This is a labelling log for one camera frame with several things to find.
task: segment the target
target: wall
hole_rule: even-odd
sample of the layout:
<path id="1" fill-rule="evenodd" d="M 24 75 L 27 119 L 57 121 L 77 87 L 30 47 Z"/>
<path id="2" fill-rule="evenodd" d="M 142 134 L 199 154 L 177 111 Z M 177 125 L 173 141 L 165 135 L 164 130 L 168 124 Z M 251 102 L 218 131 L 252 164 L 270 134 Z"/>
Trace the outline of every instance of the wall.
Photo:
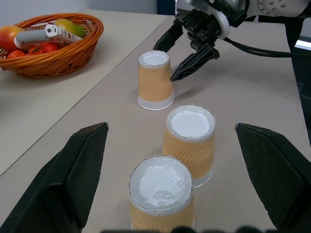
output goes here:
<path id="1" fill-rule="evenodd" d="M 87 0 L 0 0 L 0 27 L 45 14 L 78 12 Z"/>
<path id="2" fill-rule="evenodd" d="M 0 0 L 0 27 L 23 20 L 86 8 L 108 11 L 157 13 L 157 0 Z"/>
<path id="3" fill-rule="evenodd" d="M 311 38 L 311 19 L 307 18 L 303 22 L 301 35 Z"/>
<path id="4" fill-rule="evenodd" d="M 177 5 L 176 7 L 178 9 L 182 9 L 182 10 L 192 10 L 193 9 L 193 6 L 191 6 L 189 3 L 187 3 L 186 0 L 177 0 Z"/>
<path id="5" fill-rule="evenodd" d="M 87 7 L 96 10 L 156 14 L 157 0 L 87 0 Z"/>

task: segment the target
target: black cable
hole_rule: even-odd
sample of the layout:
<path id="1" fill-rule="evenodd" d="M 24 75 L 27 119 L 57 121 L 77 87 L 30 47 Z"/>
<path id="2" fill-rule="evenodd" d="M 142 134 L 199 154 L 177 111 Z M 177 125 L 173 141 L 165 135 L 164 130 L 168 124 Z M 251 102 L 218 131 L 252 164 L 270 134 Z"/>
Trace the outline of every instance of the black cable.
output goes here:
<path id="1" fill-rule="evenodd" d="M 233 45 L 233 46 L 237 47 L 238 49 L 240 49 L 240 50 L 242 50 L 242 51 L 244 51 L 244 52 L 247 52 L 247 53 L 249 53 L 249 54 L 252 54 L 252 55 L 261 56 L 261 57 L 275 57 L 275 58 L 280 58 L 280 56 L 278 56 L 278 55 L 248 50 L 248 49 L 245 49 L 245 48 L 243 48 L 243 47 L 241 47 L 241 46 L 239 46 L 239 45 Z"/>
<path id="2" fill-rule="evenodd" d="M 233 46 L 237 47 L 238 49 L 253 54 L 257 56 L 264 56 L 264 57 L 278 57 L 278 58 L 292 58 L 292 57 L 311 57 L 310 54 L 299 54 L 293 52 L 281 52 L 281 51 L 272 51 L 272 50 L 263 50 L 254 48 L 251 46 L 243 45 L 238 42 L 235 42 L 228 37 L 224 39 L 225 42 L 232 44 Z"/>
<path id="3" fill-rule="evenodd" d="M 243 44 L 240 44 L 238 42 L 235 42 L 233 40 L 230 40 L 228 37 L 226 37 L 224 39 L 224 41 L 232 44 L 232 45 L 239 45 L 239 46 L 242 46 L 248 50 L 253 50 L 253 51 L 256 51 L 256 52 L 262 52 L 262 53 L 269 53 L 269 54 L 274 54 L 274 55 L 291 55 L 290 52 L 279 52 L 279 51 L 271 51 L 271 50 L 263 50 L 263 49 L 258 49 L 258 48 L 254 48 L 254 47 L 250 47 L 250 46 L 247 46 L 247 45 L 243 45 Z"/>

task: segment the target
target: cup bottom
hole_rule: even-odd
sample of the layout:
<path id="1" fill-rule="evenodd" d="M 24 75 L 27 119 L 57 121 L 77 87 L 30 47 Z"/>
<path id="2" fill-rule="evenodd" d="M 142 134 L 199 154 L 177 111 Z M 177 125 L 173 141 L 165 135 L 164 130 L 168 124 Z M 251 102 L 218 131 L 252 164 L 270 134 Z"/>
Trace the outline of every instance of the cup bottom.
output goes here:
<path id="1" fill-rule="evenodd" d="M 170 107 L 171 104 L 174 102 L 174 98 L 174 93 L 172 93 L 171 96 L 167 99 L 158 102 L 147 101 L 142 99 L 141 97 L 138 97 L 138 103 L 144 109 L 150 111 L 160 111 Z"/>
<path id="2" fill-rule="evenodd" d="M 205 176 L 203 176 L 199 179 L 193 180 L 193 188 L 199 188 L 199 187 L 202 187 L 203 185 L 205 185 L 209 181 L 209 179 L 211 178 L 212 174 L 213 174 L 213 166 L 211 167 L 208 174 L 206 174 Z"/>

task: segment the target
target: orange paper cup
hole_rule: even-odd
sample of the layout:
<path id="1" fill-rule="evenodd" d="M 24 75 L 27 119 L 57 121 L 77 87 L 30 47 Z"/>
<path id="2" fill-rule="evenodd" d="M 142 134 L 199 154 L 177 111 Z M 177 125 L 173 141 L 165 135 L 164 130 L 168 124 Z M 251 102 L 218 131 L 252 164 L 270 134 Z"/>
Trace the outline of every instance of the orange paper cup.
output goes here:
<path id="1" fill-rule="evenodd" d="M 213 114 L 200 106 L 183 105 L 167 117 L 162 153 L 188 167 L 194 188 L 204 185 L 213 173 L 214 132 Z"/>
<path id="2" fill-rule="evenodd" d="M 150 51 L 138 58 L 138 103 L 141 107 L 158 111 L 174 101 L 169 56 L 162 51 Z"/>
<path id="3" fill-rule="evenodd" d="M 133 230 L 170 233 L 193 228 L 193 187 L 187 167 L 171 156 L 145 159 L 134 169 L 128 188 Z"/>

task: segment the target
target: white table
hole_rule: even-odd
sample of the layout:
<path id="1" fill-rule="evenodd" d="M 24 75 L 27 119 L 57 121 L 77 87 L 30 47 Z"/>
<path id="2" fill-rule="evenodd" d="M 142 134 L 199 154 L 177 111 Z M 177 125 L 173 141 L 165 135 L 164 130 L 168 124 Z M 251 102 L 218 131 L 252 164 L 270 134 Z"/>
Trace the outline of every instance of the white table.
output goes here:
<path id="1" fill-rule="evenodd" d="M 198 104 L 215 115 L 216 130 L 213 175 L 194 191 L 196 230 L 273 227 L 248 177 L 234 127 L 243 122 L 281 133 L 311 160 L 291 60 L 256 57 L 218 41 L 221 57 L 175 82 L 171 107 L 147 111 L 137 103 L 137 58 L 151 50 L 172 23 L 173 17 L 165 20 L 0 177 L 0 223 L 74 132 L 107 121 L 101 178 L 83 233 L 130 229 L 127 185 L 131 171 L 140 160 L 161 153 L 167 114 L 182 104 Z M 244 23 L 232 30 L 230 38 L 263 49 L 288 50 L 285 28 L 279 24 Z M 189 43 L 184 34 L 169 51 L 173 69 L 193 52 Z"/>
<path id="2" fill-rule="evenodd" d="M 94 56 L 83 70 L 48 80 L 26 80 L 0 71 L 0 175 L 166 18 L 96 10 L 82 13 L 104 24 Z"/>

